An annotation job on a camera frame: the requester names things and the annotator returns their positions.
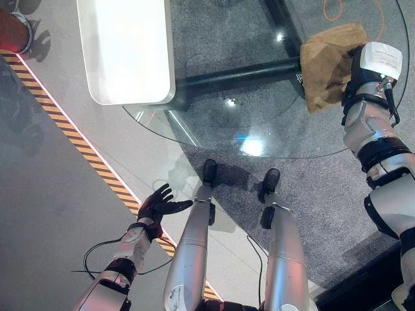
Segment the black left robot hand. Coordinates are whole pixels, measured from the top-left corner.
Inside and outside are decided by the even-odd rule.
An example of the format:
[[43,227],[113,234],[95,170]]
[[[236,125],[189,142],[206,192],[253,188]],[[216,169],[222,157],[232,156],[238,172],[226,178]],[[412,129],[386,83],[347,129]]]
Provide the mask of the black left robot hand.
[[172,189],[168,183],[155,190],[141,205],[137,221],[152,220],[160,225],[165,215],[180,213],[193,205],[192,200],[174,201]]

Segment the right robot hand white plate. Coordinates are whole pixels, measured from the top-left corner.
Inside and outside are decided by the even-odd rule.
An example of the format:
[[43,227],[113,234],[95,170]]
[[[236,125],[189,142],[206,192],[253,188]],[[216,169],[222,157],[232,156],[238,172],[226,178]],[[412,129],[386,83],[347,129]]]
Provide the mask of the right robot hand white plate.
[[349,52],[352,56],[351,83],[362,86],[369,82],[391,81],[395,86],[403,66],[403,54],[385,43],[371,41]]

